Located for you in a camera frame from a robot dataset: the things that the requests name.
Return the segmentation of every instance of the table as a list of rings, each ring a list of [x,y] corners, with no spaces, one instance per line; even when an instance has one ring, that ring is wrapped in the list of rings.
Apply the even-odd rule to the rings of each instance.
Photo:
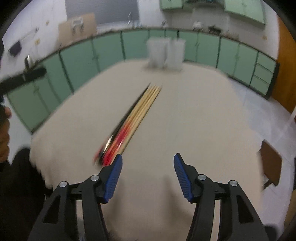
[[[122,240],[186,239],[195,205],[178,183],[177,152],[213,181],[237,180],[258,211],[262,170],[254,133],[227,76],[198,64],[174,72],[125,61],[90,80],[33,136],[31,161],[46,185],[98,173],[95,152],[149,82],[162,90],[123,153],[113,199],[102,205],[107,229]],[[218,220],[216,205],[212,240]]]

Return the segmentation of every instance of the cardboard box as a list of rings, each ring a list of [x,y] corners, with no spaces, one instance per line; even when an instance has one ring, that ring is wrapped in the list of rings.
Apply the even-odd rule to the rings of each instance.
[[[65,47],[96,34],[94,13],[84,14],[59,24],[59,45]]]

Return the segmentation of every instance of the tile floor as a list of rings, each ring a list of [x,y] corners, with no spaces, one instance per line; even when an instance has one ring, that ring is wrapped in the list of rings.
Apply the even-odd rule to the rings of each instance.
[[[232,79],[230,81],[247,112],[251,129],[257,133],[258,150],[265,139],[283,158],[279,185],[270,185],[262,191],[262,210],[259,213],[263,224],[276,226],[280,235],[284,231],[284,219],[293,190],[296,124],[293,121],[279,139],[290,113],[273,98],[265,100],[240,83]]]

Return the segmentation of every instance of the silver screw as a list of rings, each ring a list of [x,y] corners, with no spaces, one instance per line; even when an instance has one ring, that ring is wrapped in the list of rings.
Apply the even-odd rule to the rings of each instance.
[[[67,186],[67,182],[62,181],[62,182],[59,184],[59,186],[60,186],[61,188],[64,188],[65,186]]]
[[[203,174],[198,175],[197,177],[199,180],[204,181],[207,177]]]
[[[234,181],[234,180],[232,180],[232,181],[230,181],[230,185],[233,186],[233,187],[236,187],[237,186],[237,182]]]
[[[91,176],[91,180],[94,181],[94,182],[97,181],[98,179],[99,179],[98,175],[92,175]]]

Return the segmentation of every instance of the white container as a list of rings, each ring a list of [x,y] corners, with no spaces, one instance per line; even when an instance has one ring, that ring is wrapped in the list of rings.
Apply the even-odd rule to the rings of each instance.
[[[168,69],[181,71],[182,63],[184,61],[185,54],[185,43],[184,39],[173,39],[168,43],[168,52],[165,66]]]
[[[147,40],[149,66],[164,68],[170,38],[150,38]]]

